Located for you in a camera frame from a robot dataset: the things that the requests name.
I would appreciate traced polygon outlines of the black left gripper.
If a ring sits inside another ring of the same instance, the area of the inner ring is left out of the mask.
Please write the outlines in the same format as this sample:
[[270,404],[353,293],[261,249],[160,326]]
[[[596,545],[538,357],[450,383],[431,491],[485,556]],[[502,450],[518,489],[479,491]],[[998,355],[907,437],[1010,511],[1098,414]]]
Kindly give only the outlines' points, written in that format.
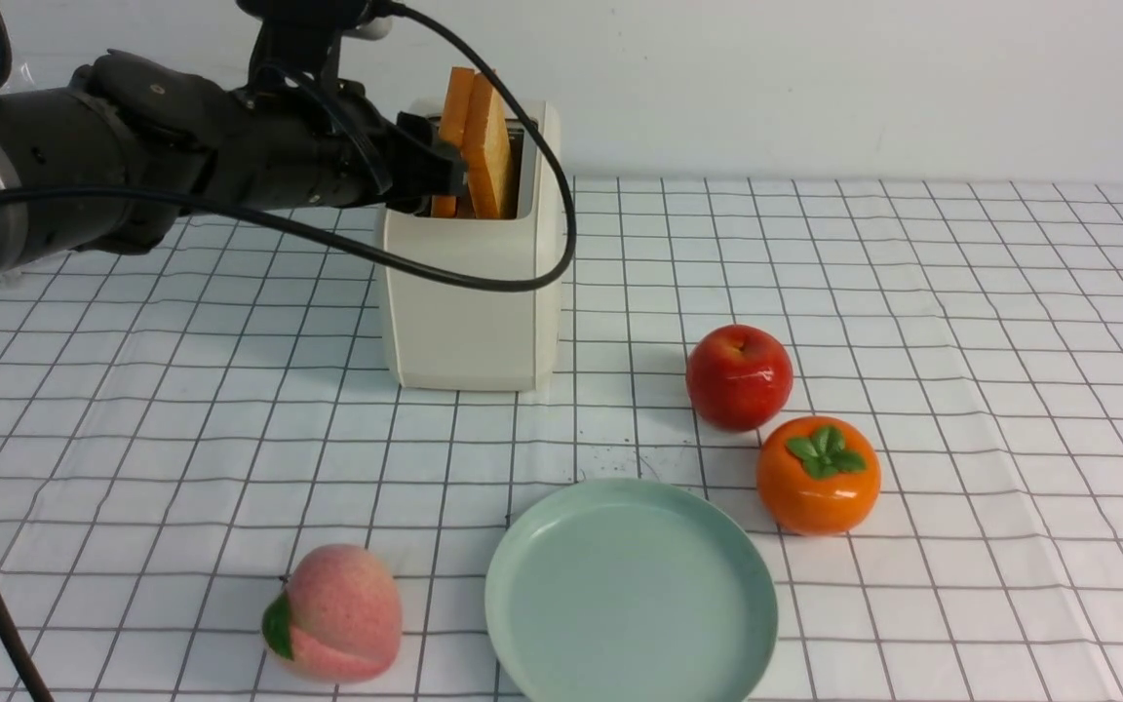
[[375,191],[369,165],[325,109],[298,88],[228,94],[221,143],[221,201],[255,210],[303,206],[386,204],[419,212],[429,197],[462,197],[468,166],[458,146],[445,142],[428,117],[398,112],[389,120],[353,83],[335,103],[389,172],[384,194]]

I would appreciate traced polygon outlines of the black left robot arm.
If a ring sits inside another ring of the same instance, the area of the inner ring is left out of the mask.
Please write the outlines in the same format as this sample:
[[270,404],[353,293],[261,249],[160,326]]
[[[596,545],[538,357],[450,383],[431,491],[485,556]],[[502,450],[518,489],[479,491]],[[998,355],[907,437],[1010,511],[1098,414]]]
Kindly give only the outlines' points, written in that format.
[[360,84],[302,86],[275,62],[226,90],[126,52],[69,85],[0,94],[0,191],[131,186],[254,212],[458,195],[467,166],[424,117],[389,121]]

